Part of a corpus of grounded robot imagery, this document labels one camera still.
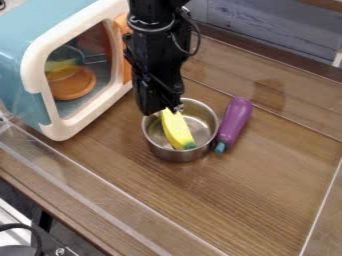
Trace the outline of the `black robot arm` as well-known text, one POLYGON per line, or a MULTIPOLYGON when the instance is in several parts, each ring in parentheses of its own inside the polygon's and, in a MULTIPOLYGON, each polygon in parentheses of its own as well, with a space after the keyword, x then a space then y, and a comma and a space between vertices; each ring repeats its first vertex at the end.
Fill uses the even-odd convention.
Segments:
POLYGON ((122 35, 124 57, 130 64, 132 86, 144 116, 181 107, 181 65, 197 53, 200 30, 185 8, 189 0, 128 0, 122 35))

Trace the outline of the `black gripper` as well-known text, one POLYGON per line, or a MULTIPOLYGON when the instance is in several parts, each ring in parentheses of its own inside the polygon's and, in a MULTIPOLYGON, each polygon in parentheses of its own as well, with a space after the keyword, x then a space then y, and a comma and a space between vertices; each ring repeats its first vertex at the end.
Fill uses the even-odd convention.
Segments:
POLYGON ((130 64, 136 104, 144 116, 183 108, 180 97, 184 85, 180 68, 196 54, 191 50, 191 32, 196 24, 189 18, 175 16, 164 28, 140 29, 129 26, 122 35, 124 57, 130 64))

